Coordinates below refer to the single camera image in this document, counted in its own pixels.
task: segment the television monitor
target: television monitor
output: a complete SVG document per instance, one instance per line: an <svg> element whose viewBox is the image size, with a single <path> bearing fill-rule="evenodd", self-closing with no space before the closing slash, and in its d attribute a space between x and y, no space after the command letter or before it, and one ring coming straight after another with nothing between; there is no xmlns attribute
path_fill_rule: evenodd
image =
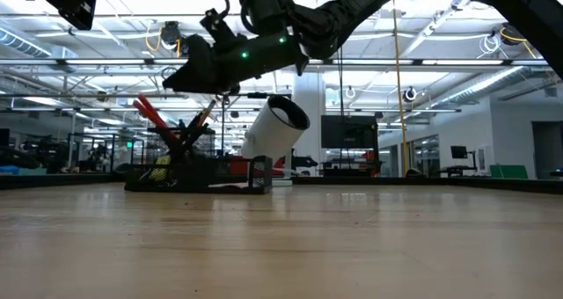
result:
<svg viewBox="0 0 563 299"><path fill-rule="evenodd" d="M467 158L467 148L465 146L452 146L451 147L451 158L466 159Z"/></svg>
<svg viewBox="0 0 563 299"><path fill-rule="evenodd" d="M373 149L375 146L377 150L375 116L344 117L344 128L342 128L341 116L322 115L320 127L321 147L324 149Z"/></svg>

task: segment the black robotic arm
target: black robotic arm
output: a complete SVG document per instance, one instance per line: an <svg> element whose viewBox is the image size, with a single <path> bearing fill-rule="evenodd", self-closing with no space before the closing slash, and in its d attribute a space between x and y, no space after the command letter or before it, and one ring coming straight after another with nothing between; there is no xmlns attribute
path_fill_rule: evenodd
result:
<svg viewBox="0 0 563 299"><path fill-rule="evenodd" d="M190 49L188 63L164 81L165 88L222 93L243 80L291 64L301 75L309 57L331 57L362 21L390 0L332 0L317 9L291 0L239 1L245 27L259 36L251 40L235 37L216 13L209 15L208 11L201 24L216 43L211 47L199 39L198 54ZM563 7L557 0L475 1L499 10L563 77ZM228 32L221 35L209 26L222 26Z"/></svg>

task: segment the black mesh pen holder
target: black mesh pen holder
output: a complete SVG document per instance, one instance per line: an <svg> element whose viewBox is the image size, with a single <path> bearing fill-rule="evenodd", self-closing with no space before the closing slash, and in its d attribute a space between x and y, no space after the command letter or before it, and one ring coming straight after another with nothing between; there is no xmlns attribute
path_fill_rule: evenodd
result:
<svg viewBox="0 0 563 299"><path fill-rule="evenodd" d="M168 128L176 136L179 136L178 128ZM163 139L163 130L159 128L148 128L147 132L147 145L146 145L146 157L147 162L155 164L156 161L164 156L168 151L168 146ZM208 128L195 142L192 146L195 155L201 155L204 157L215 157L215 138L216 132Z"/></svg>
<svg viewBox="0 0 563 299"><path fill-rule="evenodd" d="M248 175L232 174L230 164L248 164ZM189 163L137 164L127 175L125 190L155 193L263 194L272 189L272 159L237 159L198 155Z"/></svg>

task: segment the white pillar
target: white pillar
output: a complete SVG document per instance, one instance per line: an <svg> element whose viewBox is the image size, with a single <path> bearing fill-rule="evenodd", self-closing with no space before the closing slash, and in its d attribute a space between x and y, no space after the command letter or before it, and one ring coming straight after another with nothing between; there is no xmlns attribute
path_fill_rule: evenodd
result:
<svg viewBox="0 0 563 299"><path fill-rule="evenodd" d="M325 114L325 82L321 73L304 73L295 77L293 101L309 116L311 126L296 142L296 156L311 157L319 164L316 168L301 168L311 176L319 176L318 169L325 160L325 152L320 148L320 116Z"/></svg>

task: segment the wooden surface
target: wooden surface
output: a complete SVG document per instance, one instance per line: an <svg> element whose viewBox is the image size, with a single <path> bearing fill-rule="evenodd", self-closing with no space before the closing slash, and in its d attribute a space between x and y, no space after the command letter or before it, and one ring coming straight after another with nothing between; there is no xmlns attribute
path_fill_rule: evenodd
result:
<svg viewBox="0 0 563 299"><path fill-rule="evenodd" d="M0 192L5 298L561 298L563 197L296 186Z"/></svg>

